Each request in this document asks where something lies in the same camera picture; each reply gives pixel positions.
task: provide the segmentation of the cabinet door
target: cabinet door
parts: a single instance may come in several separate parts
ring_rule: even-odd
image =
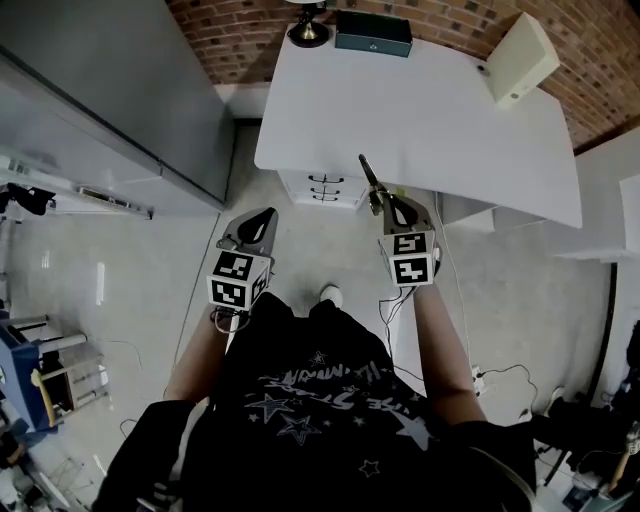
[[[94,119],[224,200],[233,120],[165,2],[3,0],[0,45]]]

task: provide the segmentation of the dark green box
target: dark green box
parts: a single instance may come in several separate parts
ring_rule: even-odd
[[[407,20],[338,11],[336,48],[408,57],[413,45]]]

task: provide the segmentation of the red brick wall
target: red brick wall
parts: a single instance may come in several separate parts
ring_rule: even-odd
[[[299,7],[284,0],[169,0],[211,80],[270,81],[285,27]],[[640,120],[640,17],[627,0],[329,0],[407,18],[413,36],[486,58],[525,11],[553,41],[562,66],[542,88],[562,103],[574,147]],[[332,13],[327,16],[331,22]]]

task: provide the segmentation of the black t-shirt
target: black t-shirt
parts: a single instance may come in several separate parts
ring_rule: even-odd
[[[395,375],[381,341],[351,317],[323,303],[309,319],[294,318],[275,301],[261,299],[231,344],[215,406],[190,434],[177,486],[184,510],[530,509],[535,472],[526,425],[446,427]],[[166,484],[191,409],[165,402],[145,412],[94,510],[106,510],[116,481],[129,500]]]

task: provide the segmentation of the cable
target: cable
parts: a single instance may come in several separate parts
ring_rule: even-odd
[[[120,432],[122,432],[122,435],[124,436],[124,438],[126,439],[127,437],[129,437],[127,434],[124,433],[124,430],[122,429],[122,427],[124,426],[125,423],[127,423],[128,421],[133,421],[134,423],[138,423],[138,420],[132,420],[131,418],[127,418],[126,420],[123,420],[120,422]]]
[[[409,370],[405,370],[404,368],[400,368],[397,365],[393,365],[394,368],[397,368],[398,370],[408,373],[409,375],[411,375],[414,379],[418,379],[420,382],[424,382],[424,379],[421,379],[420,377],[418,377],[415,373],[411,373]]]
[[[220,325],[218,324],[218,315],[223,316],[225,318],[232,318],[234,316],[237,316],[238,318],[242,318],[244,311],[234,311],[231,314],[226,314],[225,311],[222,311],[220,309],[216,309],[215,311],[213,311],[211,313],[211,315],[209,316],[209,318],[213,321],[214,325],[216,326],[216,329],[218,329],[220,332],[224,333],[224,334],[235,334],[236,332],[240,332],[242,329],[246,328],[249,323],[251,322],[251,316],[250,314],[246,314],[246,322],[240,326],[238,326],[236,329],[234,330],[225,330],[222,327],[220,327]]]
[[[187,304],[187,311],[184,314],[184,320],[182,321],[182,327],[180,328],[180,335],[178,336],[178,345],[176,346],[176,352],[173,355],[173,365],[171,366],[171,372],[173,372],[178,362],[178,352],[180,351],[180,344],[182,343],[182,335],[184,334],[184,328],[187,325],[187,317],[189,316],[189,310],[191,309],[193,296],[196,293],[196,288],[198,287],[198,280],[200,279],[200,272],[202,272],[202,267],[204,266],[205,259],[207,258],[207,253],[209,252],[209,247],[211,246],[211,240],[213,240],[213,234],[216,231],[216,227],[218,226],[219,221],[220,221],[220,215],[218,215],[218,218],[216,219],[216,222],[213,225],[213,229],[211,230],[211,234],[209,235],[209,240],[207,241],[207,246],[204,250],[204,254],[202,255],[202,261],[200,262],[200,266],[198,267],[198,272],[196,273],[196,282],[193,283],[193,289],[191,290],[191,296],[189,297],[189,303]]]
[[[380,318],[382,319],[382,323],[384,324],[384,333],[385,333],[385,338],[387,340],[387,346],[389,347],[389,357],[391,359],[392,365],[394,364],[393,364],[393,351],[391,350],[391,329],[389,328],[389,324],[393,322],[393,319],[396,317],[396,314],[398,313],[398,311],[400,311],[400,308],[402,307],[402,305],[407,301],[409,297],[411,297],[415,293],[417,289],[418,289],[417,286],[412,286],[411,288],[409,288],[409,292],[407,293],[407,295],[400,302],[393,305],[393,307],[391,308],[391,311],[389,312],[389,317],[387,318],[387,320],[385,320],[384,317],[382,316],[382,303],[397,301],[398,299],[400,299],[400,297],[402,297],[402,294],[404,293],[404,289],[402,288],[400,289],[400,294],[395,299],[385,299],[385,300],[378,301],[378,313],[380,314]]]
[[[584,456],[584,457],[582,457],[582,459],[580,459],[580,462],[578,462],[578,464],[576,465],[576,470],[575,470],[575,472],[573,473],[573,475],[570,475],[570,474],[568,474],[568,473],[565,473],[564,471],[560,471],[559,469],[557,470],[557,472],[558,472],[558,473],[562,473],[563,475],[570,477],[570,478],[571,478],[571,483],[572,483],[573,485],[575,485],[575,482],[576,482],[576,480],[577,480],[578,482],[580,482],[580,483],[581,483],[582,485],[584,485],[585,487],[588,487],[589,489],[591,489],[591,490],[593,490],[593,491],[597,491],[597,490],[599,489],[599,487],[598,487],[598,488],[592,487],[592,486],[591,486],[591,485],[589,485],[587,482],[585,482],[585,481],[584,481],[584,479],[582,479],[582,478],[579,476],[579,475],[580,475],[580,465],[581,465],[581,464],[585,461],[585,459],[586,459],[589,455],[591,455],[592,453],[610,453],[610,454],[612,454],[612,455],[618,455],[618,454],[621,454],[621,453],[624,453],[624,452],[611,452],[611,451],[609,451],[609,450],[591,450],[590,452],[587,452],[587,453],[585,454],[585,456]],[[549,466],[550,468],[555,467],[555,464],[551,464],[550,462],[547,462],[546,460],[543,460],[543,459],[542,459],[542,457],[540,457],[539,455],[537,456],[537,459],[538,459],[540,462],[542,462],[543,464],[546,464],[547,466]]]
[[[529,411],[533,413],[533,405],[535,404],[538,398],[538,386],[536,386],[531,380],[531,372],[529,371],[529,368],[527,368],[525,365],[514,364],[513,366],[509,366],[509,368],[505,368],[504,370],[487,370],[485,372],[479,373],[478,377],[484,377],[487,373],[506,373],[509,370],[513,370],[514,368],[522,368],[525,372],[527,372],[527,382],[531,384],[531,386],[533,386],[533,389],[535,390],[535,394],[533,395],[533,400],[531,400],[531,406],[529,407]]]
[[[458,269],[456,268],[456,264],[453,261],[453,254],[451,254],[451,249],[449,248],[449,241],[447,240],[447,231],[444,228],[444,223],[442,222],[442,218],[440,217],[440,210],[438,210],[438,192],[436,192],[435,199],[435,207],[436,207],[436,216],[438,217],[438,221],[440,222],[440,229],[442,230],[442,238],[444,239],[444,245],[447,248],[447,252],[449,253],[449,259],[451,260],[451,267],[453,268],[453,276],[456,278],[456,286],[458,288],[458,295],[460,296],[460,309],[462,310],[462,324],[464,325],[464,337],[467,341],[467,357],[469,358],[469,367],[471,367],[471,342],[469,341],[469,329],[467,328],[467,315],[464,309],[464,299],[462,298],[462,290],[460,289],[460,279],[458,278]]]
[[[393,353],[391,352],[391,332],[389,330],[389,324],[385,321],[384,317],[382,316],[382,303],[383,302],[395,302],[400,297],[402,297],[402,292],[403,292],[403,290],[401,288],[400,289],[400,293],[394,299],[384,299],[384,300],[379,300],[378,301],[378,314],[380,315],[380,320],[382,320],[382,323],[384,324],[385,339],[387,340],[387,345],[389,346],[389,357],[391,358],[391,362],[392,363],[393,363]]]
[[[542,462],[543,464],[546,464],[547,466],[549,466],[550,468],[553,468],[553,464],[551,464],[550,462],[547,462],[546,460],[542,460],[542,458],[538,457],[538,460],[540,462]],[[578,480],[582,485],[584,485],[585,487],[588,487],[589,489],[591,489],[592,491],[597,491],[598,489],[595,487],[590,486],[587,482],[585,482],[582,478],[576,476],[576,473],[574,473],[573,475],[570,475],[569,473],[566,473],[564,471],[560,471],[558,470],[558,473],[562,473],[564,476],[568,476],[569,478],[571,478],[571,484],[573,485],[575,480]]]

